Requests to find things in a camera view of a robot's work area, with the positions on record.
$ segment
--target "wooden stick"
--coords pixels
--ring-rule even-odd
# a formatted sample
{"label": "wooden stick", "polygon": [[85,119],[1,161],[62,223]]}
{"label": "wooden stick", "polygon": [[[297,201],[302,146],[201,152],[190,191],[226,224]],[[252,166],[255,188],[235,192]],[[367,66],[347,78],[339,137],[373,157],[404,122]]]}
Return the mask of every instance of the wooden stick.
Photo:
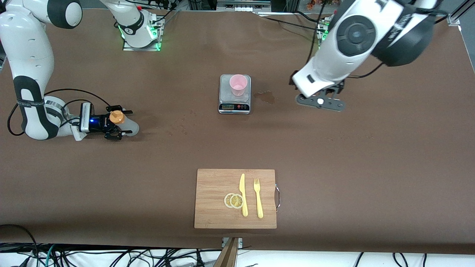
{"label": "wooden stick", "polygon": [[234,267],[238,257],[239,238],[228,239],[213,267]]}

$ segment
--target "water spill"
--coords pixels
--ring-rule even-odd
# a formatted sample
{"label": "water spill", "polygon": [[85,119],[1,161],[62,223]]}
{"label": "water spill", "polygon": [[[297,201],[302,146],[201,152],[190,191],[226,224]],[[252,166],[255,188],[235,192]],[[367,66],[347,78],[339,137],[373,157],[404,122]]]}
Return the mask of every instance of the water spill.
{"label": "water spill", "polygon": [[276,102],[275,97],[272,95],[271,91],[265,91],[263,93],[255,93],[255,98],[258,98],[266,103],[274,104]]}

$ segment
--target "cutting board handle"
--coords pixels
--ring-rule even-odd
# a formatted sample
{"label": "cutting board handle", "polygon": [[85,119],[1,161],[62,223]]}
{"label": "cutting board handle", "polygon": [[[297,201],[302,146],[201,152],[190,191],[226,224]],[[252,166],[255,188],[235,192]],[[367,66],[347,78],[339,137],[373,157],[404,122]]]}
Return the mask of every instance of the cutting board handle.
{"label": "cutting board handle", "polygon": [[280,207],[280,190],[279,190],[279,188],[277,187],[277,183],[275,184],[275,187],[276,187],[275,190],[277,191],[277,199],[278,199],[278,201],[279,201],[279,202],[277,203],[277,205],[275,206],[275,209],[276,209],[275,211],[278,212],[278,211],[279,211],[279,207]]}

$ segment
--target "digital kitchen scale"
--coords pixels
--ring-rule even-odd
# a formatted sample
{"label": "digital kitchen scale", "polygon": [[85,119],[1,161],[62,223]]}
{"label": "digital kitchen scale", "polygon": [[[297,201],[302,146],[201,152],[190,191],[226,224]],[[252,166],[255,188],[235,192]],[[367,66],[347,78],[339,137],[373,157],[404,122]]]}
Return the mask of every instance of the digital kitchen scale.
{"label": "digital kitchen scale", "polygon": [[219,106],[221,114],[249,114],[251,112],[251,77],[243,75],[247,79],[245,92],[241,96],[235,96],[231,91],[229,80],[233,74],[221,75],[219,83]]}

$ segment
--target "yellow plastic fork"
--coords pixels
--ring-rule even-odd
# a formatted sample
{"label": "yellow plastic fork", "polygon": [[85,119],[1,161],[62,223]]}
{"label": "yellow plastic fork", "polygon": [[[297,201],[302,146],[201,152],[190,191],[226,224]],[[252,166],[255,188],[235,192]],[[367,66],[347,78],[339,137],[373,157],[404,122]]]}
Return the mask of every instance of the yellow plastic fork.
{"label": "yellow plastic fork", "polygon": [[256,191],[257,197],[257,217],[262,219],[264,217],[264,213],[262,211],[262,203],[261,203],[261,196],[259,192],[261,191],[261,185],[259,184],[259,179],[254,179],[254,191]]}

